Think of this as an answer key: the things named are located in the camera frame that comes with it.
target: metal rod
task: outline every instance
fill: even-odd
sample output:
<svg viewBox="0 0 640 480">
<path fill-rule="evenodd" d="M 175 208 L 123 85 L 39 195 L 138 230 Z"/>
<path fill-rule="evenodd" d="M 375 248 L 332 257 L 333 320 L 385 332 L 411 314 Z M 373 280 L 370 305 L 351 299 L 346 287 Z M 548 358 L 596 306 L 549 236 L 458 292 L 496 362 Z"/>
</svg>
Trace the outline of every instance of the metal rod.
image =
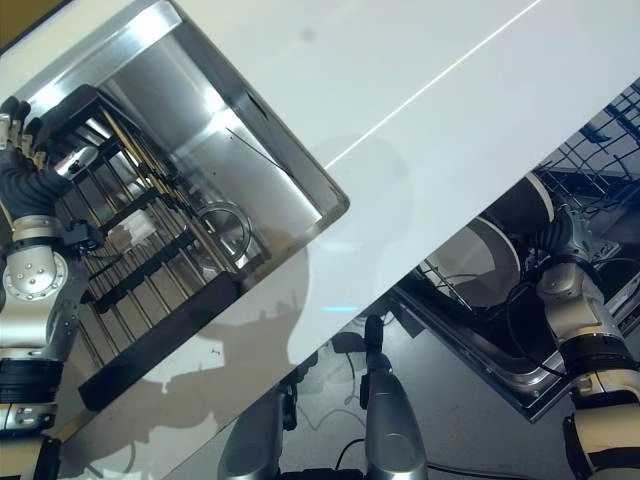
<svg viewBox="0 0 640 480">
<path fill-rule="evenodd" d="M 100 330 L 102 330 L 102 334 L 104 335 L 104 338 L 107 340 L 107 344 L 109 345 L 111 352 L 113 353 L 114 356 L 118 356 L 118 354 L 120 353 L 120 349 L 118 348 L 118 344 L 116 344 L 116 341 L 113 339 L 111 332 L 105 325 L 104 320 L 102 320 L 102 317 L 98 312 L 96 312 L 96 309 L 92 304 L 89 303 L 88 305 L 91 311 L 93 312 L 93 315 L 96 319 L 98 326 L 100 327 Z"/>
<path fill-rule="evenodd" d="M 144 308 L 142 308 L 142 303 L 140 303 L 140 299 L 138 299 L 138 296 L 131 290 L 129 290 L 129 293 L 131 294 L 131 302 L 133 303 L 133 306 L 142 317 L 142 320 L 144 321 L 147 328 L 149 329 L 153 328 L 153 321 L 151 320 L 151 317 L 149 317 L 147 312 L 144 310 Z"/>
<path fill-rule="evenodd" d="M 136 263 L 138 263 L 139 265 L 144 264 L 144 262 L 140 262 L 140 260 L 138 260 L 138 258 L 137 258 L 137 256 L 136 256 L 136 254 L 135 254 L 133 249 L 129 250 L 129 253 L 135 259 Z M 165 313 L 170 313 L 171 312 L 171 307 L 169 306 L 167 301 L 164 299 L 164 297 L 160 293 L 160 290 L 156 286 L 156 284 L 153 281 L 153 279 L 150 276 L 145 275 L 144 276 L 144 283 L 149 288 L 149 290 L 151 291 L 153 296 L 156 297 L 156 300 L 158 300 L 158 302 L 160 303 L 160 306 L 165 311 Z"/>
<path fill-rule="evenodd" d="M 98 349 L 96 348 L 96 346 L 91 341 L 89 333 L 87 332 L 87 329 L 84 328 L 82 321 L 78 322 L 78 330 L 80 331 L 80 338 L 82 339 L 82 343 L 84 343 L 87 352 L 89 352 L 89 356 L 93 360 L 93 363 L 96 367 L 98 367 L 98 369 L 101 369 L 102 367 L 104 367 L 104 360 L 98 353 Z"/>
<path fill-rule="evenodd" d="M 462 305 L 464 305 L 469 311 L 473 312 L 473 308 L 471 308 L 471 306 L 465 301 L 465 299 L 462 298 L 462 296 L 460 296 L 460 294 L 456 291 L 455 287 L 451 284 L 451 282 L 449 282 L 446 279 L 446 277 L 440 273 L 440 271 L 438 270 L 438 266 L 437 265 L 433 265 L 428 260 L 424 260 L 424 263 L 426 263 L 429 266 L 429 268 L 431 269 L 431 271 L 433 273 L 435 273 L 436 276 L 440 279 L 440 281 L 447 286 L 447 288 L 451 291 L 451 293 L 453 293 L 455 295 L 455 297 L 458 299 L 458 301 Z"/>
<path fill-rule="evenodd" d="M 113 165 L 111 165 L 111 162 L 107 160 L 104 162 L 104 164 L 106 165 L 107 170 L 109 170 L 109 173 L 111 173 L 111 176 L 113 176 L 113 178 L 118 183 L 118 185 L 120 185 L 120 189 L 122 190 L 122 193 L 127 197 L 127 199 L 130 202 L 133 202 L 135 200 L 135 196 L 133 195 L 133 192 L 131 192 L 129 187 L 122 181 L 122 178 L 120 178 L 120 175 L 118 175 L 118 172 L 116 172 L 116 169 L 113 168 Z"/>
<path fill-rule="evenodd" d="M 165 205 L 162 202 L 158 202 L 158 204 L 164 209 Z M 180 235 L 180 226 L 177 223 L 175 223 L 175 219 L 169 212 L 165 212 L 166 215 L 159 215 L 155 206 L 152 203 L 149 204 L 148 208 L 151 210 L 154 217 L 156 217 L 160 221 L 160 223 L 162 223 L 164 228 L 171 234 L 171 236 L 177 237 Z M 202 276 L 202 272 L 196 266 L 196 261 L 191 256 L 191 254 L 185 251 L 182 247 L 178 249 L 178 253 L 184 259 L 184 261 L 189 266 L 191 271 L 194 273 L 194 275 L 196 276 L 196 279 L 202 285 L 206 285 L 207 280 Z"/>
<path fill-rule="evenodd" d="M 129 327 L 129 324 L 127 323 L 127 321 L 122 316 L 122 313 L 120 313 L 120 309 L 118 308 L 118 306 L 116 304 L 113 304 L 113 305 L 111 305 L 110 310 L 111 310 L 111 312 L 113 312 L 113 315 L 116 317 L 116 321 L 120 325 L 120 328 L 122 328 L 122 331 L 126 335 L 127 340 L 129 340 L 129 343 L 135 342 L 136 341 L 136 337 L 133 334 L 133 332 L 131 331 L 131 328 Z"/>
<path fill-rule="evenodd" d="M 166 243 L 162 240 L 162 238 L 160 237 L 160 234 L 158 232 L 153 232 L 153 234 L 149 237 L 149 241 L 152 242 L 152 239 L 156 237 L 160 240 L 160 244 L 164 247 L 166 246 Z M 173 284 L 176 286 L 176 288 L 178 289 L 178 291 L 180 292 L 180 294 L 182 295 L 182 297 L 186 300 L 189 298 L 189 294 L 187 293 L 187 291 L 185 290 L 184 286 L 182 285 L 182 283 L 178 280 L 178 277 L 176 277 L 176 275 L 171 271 L 171 269 L 167 266 L 166 262 L 162 262 L 160 264 L 160 268 L 162 268 L 162 271 L 164 273 L 167 274 L 167 276 L 169 277 L 169 279 L 171 280 L 171 282 L 173 282 Z"/>
<path fill-rule="evenodd" d="M 80 189 L 78 184 L 73 183 L 73 189 L 78 194 L 78 196 L 80 197 L 80 200 L 82 200 L 85 203 L 85 205 L 87 207 L 87 210 L 89 212 L 89 215 L 91 215 L 91 217 L 93 218 L 93 221 L 96 223 L 96 226 L 101 227 L 102 226 L 102 221 L 98 217 L 98 213 L 93 209 L 93 207 L 89 203 L 89 200 L 84 195 L 84 193 L 82 192 L 82 190 Z"/>
<path fill-rule="evenodd" d="M 104 197 L 104 201 L 107 204 L 107 206 L 111 209 L 113 213 L 118 213 L 119 211 L 118 206 L 115 203 L 113 203 L 113 200 L 111 200 L 111 195 L 109 195 L 107 191 L 102 187 L 102 184 L 98 181 L 95 174 L 91 170 L 87 170 L 87 174 L 89 175 L 89 178 L 95 185 L 100 195 Z"/>
</svg>

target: wire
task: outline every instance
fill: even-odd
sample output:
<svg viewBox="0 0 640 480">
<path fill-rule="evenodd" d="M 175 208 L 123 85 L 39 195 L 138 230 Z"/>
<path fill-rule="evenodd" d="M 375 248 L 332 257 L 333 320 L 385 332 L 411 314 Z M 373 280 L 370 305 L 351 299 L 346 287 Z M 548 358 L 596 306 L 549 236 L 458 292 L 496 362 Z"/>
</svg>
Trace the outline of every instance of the wire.
<svg viewBox="0 0 640 480">
<path fill-rule="evenodd" d="M 344 404 L 349 405 L 354 398 L 357 400 L 360 400 L 360 397 L 356 395 L 356 369 L 353 366 L 353 360 L 351 360 L 351 355 L 349 355 L 349 353 L 345 353 L 345 355 L 347 356 L 347 361 L 349 362 L 349 368 L 351 369 L 351 380 L 352 380 L 351 395 L 349 395 L 347 398 L 344 399 Z"/>
<path fill-rule="evenodd" d="M 533 477 L 519 475 L 507 472 L 485 472 L 482 470 L 473 470 L 470 468 L 451 467 L 449 465 L 441 465 L 439 463 L 427 462 L 427 467 L 431 470 L 437 470 L 444 473 L 452 473 L 473 478 L 490 478 L 495 480 L 536 480 Z"/>
<path fill-rule="evenodd" d="M 349 443 L 345 445 L 345 447 L 340 452 L 340 456 L 338 457 L 338 461 L 336 462 L 336 466 L 334 470 L 339 470 L 340 465 L 342 464 L 342 459 L 344 458 L 345 453 L 352 446 L 364 442 L 364 438 L 356 438 L 355 440 L 351 440 Z M 427 467 L 431 470 L 437 470 L 439 472 L 444 473 L 452 473 L 455 475 L 462 475 L 464 477 L 473 477 L 473 478 L 488 478 L 493 480 L 537 480 L 533 477 L 529 477 L 526 475 L 519 475 L 516 473 L 508 473 L 508 472 L 489 472 L 483 470 L 475 470 L 471 468 L 462 468 L 462 467 L 453 467 L 450 465 L 443 465 L 435 462 L 427 462 Z"/>
<path fill-rule="evenodd" d="M 340 456 L 338 457 L 338 461 L 336 462 L 336 466 L 334 470 L 340 469 L 340 464 L 342 463 L 342 457 L 344 457 L 344 454 L 347 453 L 347 450 L 349 450 L 349 448 L 354 446 L 356 443 L 361 443 L 361 442 L 364 442 L 364 438 L 356 438 L 355 440 L 351 440 L 349 443 L 345 445 L 345 447 L 342 449 L 342 452 L 340 452 Z"/>
<path fill-rule="evenodd" d="M 613 263 L 613 262 L 625 262 L 631 263 L 636 267 L 640 268 L 640 260 L 631 257 L 613 257 L 613 258 L 603 258 L 602 260 L 596 260 L 595 262 L 591 262 L 591 265 L 602 265 L 604 263 Z"/>
<path fill-rule="evenodd" d="M 507 296 L 507 301 L 505 302 L 505 305 L 504 305 L 504 315 L 505 315 L 505 320 L 507 322 L 507 328 L 509 329 L 509 336 L 511 337 L 511 340 L 513 340 L 513 343 L 515 344 L 515 346 L 518 349 L 518 351 L 520 352 L 520 354 L 524 358 L 529 360 L 529 362 L 533 363 L 535 366 L 537 366 L 538 368 L 541 368 L 542 370 L 544 370 L 547 373 L 550 373 L 550 374 L 555 375 L 555 376 L 560 377 L 560 378 L 568 378 L 566 374 L 564 374 L 562 372 L 559 372 L 557 370 L 554 370 L 553 368 L 549 368 L 545 364 L 543 364 L 541 361 L 536 360 L 535 358 L 533 358 L 524 349 L 524 347 L 522 346 L 522 344 L 520 343 L 520 341 L 516 337 L 515 331 L 513 329 L 513 322 L 511 321 L 511 303 L 513 302 L 513 299 L 515 298 L 516 293 L 518 293 L 518 289 L 520 289 L 521 287 L 531 288 L 531 287 L 533 287 L 533 284 L 530 283 L 530 282 L 523 282 L 523 283 L 519 283 L 518 285 L 513 287 L 511 289 L 511 291 L 509 292 L 509 295 Z"/>
</svg>

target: dishwasher rack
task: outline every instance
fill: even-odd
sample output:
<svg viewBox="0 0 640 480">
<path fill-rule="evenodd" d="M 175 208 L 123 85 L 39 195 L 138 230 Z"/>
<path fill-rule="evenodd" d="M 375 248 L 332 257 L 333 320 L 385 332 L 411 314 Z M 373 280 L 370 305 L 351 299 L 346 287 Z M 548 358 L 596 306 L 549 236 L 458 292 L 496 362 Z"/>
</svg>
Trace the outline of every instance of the dishwasher rack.
<svg viewBox="0 0 640 480">
<path fill-rule="evenodd" d="M 640 80 L 637 80 L 587 124 L 564 141 L 533 171 L 551 197 L 554 209 L 569 207 L 581 214 L 592 233 L 590 248 L 605 308 L 628 337 L 640 325 L 640 272 L 633 262 L 606 262 L 618 257 L 638 258 L 640 241 Z M 497 221 L 490 212 L 488 220 Z M 527 235 L 503 233 L 518 254 L 520 285 L 535 283 L 547 258 L 532 248 Z M 460 358 L 530 421 L 547 411 L 569 388 L 528 361 L 514 336 L 540 364 L 564 368 L 532 289 L 520 288 L 511 301 L 511 315 L 520 321 L 507 325 L 505 305 L 472 307 L 439 266 L 423 260 L 389 292 L 387 301 L 400 317 L 429 327 Z"/>
<path fill-rule="evenodd" d="M 640 81 L 618 95 L 534 171 L 590 218 L 640 201 Z"/>
<path fill-rule="evenodd" d="M 232 204 L 196 210 L 161 151 L 93 87 L 78 88 L 42 121 L 35 149 L 46 164 L 84 146 L 99 151 L 56 209 L 69 224 L 88 219 L 105 238 L 81 257 L 89 285 L 79 334 L 97 373 L 79 391 L 100 410 L 237 299 L 232 274 L 249 263 L 250 222 Z M 225 238 L 220 212 L 242 238 Z"/>
</svg>

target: wire rack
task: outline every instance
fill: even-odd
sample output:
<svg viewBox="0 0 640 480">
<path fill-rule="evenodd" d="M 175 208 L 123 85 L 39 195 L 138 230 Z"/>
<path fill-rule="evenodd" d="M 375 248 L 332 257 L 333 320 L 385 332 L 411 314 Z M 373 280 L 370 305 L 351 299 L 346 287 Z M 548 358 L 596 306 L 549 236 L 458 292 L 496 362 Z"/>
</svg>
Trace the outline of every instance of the wire rack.
<svg viewBox="0 0 640 480">
<path fill-rule="evenodd" d="M 100 370 L 218 273 L 236 272 L 238 262 L 247 259 L 229 249 L 211 224 L 212 212 L 240 217 L 239 208 L 217 204 L 199 216 L 177 186 L 171 163 L 144 132 L 100 95 L 90 101 L 78 97 L 72 94 L 52 112 L 50 117 L 58 118 L 69 109 L 75 113 L 47 132 L 41 147 L 52 165 L 83 146 L 99 150 L 56 209 L 63 222 L 87 219 L 106 239 L 82 257 L 90 276 L 79 333 Z M 57 119 L 45 117 L 45 122 Z M 114 232 L 133 215 L 143 216 L 152 231 L 138 242 L 118 245 Z M 248 242 L 240 243 L 246 248 Z"/>
<path fill-rule="evenodd" d="M 561 203 L 593 217 L 640 200 L 640 81 L 551 153 L 534 172 Z"/>
</svg>

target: stainless steel sink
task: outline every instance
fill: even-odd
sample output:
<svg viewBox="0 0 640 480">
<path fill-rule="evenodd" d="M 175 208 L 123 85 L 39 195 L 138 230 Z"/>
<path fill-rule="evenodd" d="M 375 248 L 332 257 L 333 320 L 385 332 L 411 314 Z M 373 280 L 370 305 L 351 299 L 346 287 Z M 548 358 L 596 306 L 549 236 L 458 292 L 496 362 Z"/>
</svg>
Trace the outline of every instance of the stainless steel sink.
<svg viewBox="0 0 640 480">
<path fill-rule="evenodd" d="M 134 3 L 15 95 L 32 117 L 57 121 L 41 135 L 48 161 L 86 144 L 101 152 L 57 205 L 63 220 L 86 218 L 108 235 L 84 258 L 80 333 L 96 373 L 81 393 L 92 410 L 348 208 L 259 93 L 168 1 Z M 85 97 L 98 102 L 90 115 L 61 113 Z"/>
<path fill-rule="evenodd" d="M 348 207 L 259 94 L 170 2 L 134 4 L 17 95 L 37 116 L 82 84 L 115 99 L 166 152 L 198 191 L 199 208 L 231 204 L 248 217 L 269 261 L 247 282 L 259 281 Z"/>
</svg>

